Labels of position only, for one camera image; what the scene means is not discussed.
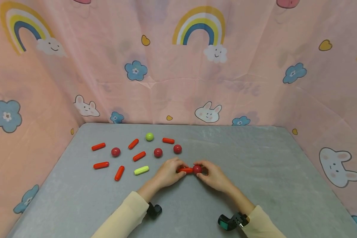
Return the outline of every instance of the red ball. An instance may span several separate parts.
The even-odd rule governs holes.
[[[160,158],[163,155],[163,150],[160,148],[156,148],[153,151],[153,154],[155,155],[156,158]]]
[[[118,147],[115,147],[111,150],[111,155],[114,157],[118,157],[120,155],[120,149]]]
[[[194,165],[193,166],[193,173],[196,175],[197,173],[202,173],[202,167],[199,165]]]
[[[173,147],[173,152],[174,152],[175,154],[179,154],[179,153],[181,153],[181,151],[182,151],[181,145],[175,145],[175,146]]]

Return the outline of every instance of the green ball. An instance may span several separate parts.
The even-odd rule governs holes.
[[[147,135],[145,135],[145,138],[146,138],[146,140],[151,141],[151,140],[153,140],[153,134],[147,133]]]

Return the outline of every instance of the smartwatch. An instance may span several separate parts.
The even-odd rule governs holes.
[[[231,231],[234,230],[237,226],[239,226],[241,229],[244,228],[249,223],[249,221],[249,217],[242,213],[236,213],[232,218],[228,218],[222,214],[218,218],[218,225],[227,231]]]

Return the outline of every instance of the left hand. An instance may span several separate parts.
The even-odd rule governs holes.
[[[165,161],[159,170],[156,172],[155,176],[151,179],[159,189],[166,186],[171,186],[176,183],[180,178],[186,175],[186,172],[181,171],[176,173],[179,167],[189,167],[184,161],[180,160],[178,157]]]

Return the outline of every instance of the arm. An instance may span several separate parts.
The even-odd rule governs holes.
[[[91,238],[126,238],[146,215],[151,198],[161,189],[177,182],[186,175],[176,173],[186,163],[173,158],[161,165],[154,177],[147,181],[138,192],[132,191],[114,213],[101,225]]]
[[[212,188],[226,193],[234,201],[239,212],[248,215],[249,223],[243,228],[248,238],[286,238],[262,208],[255,206],[234,186],[229,178],[224,175],[221,168],[206,160],[197,161],[194,164],[203,165],[208,169],[208,175],[198,173],[198,178]]]

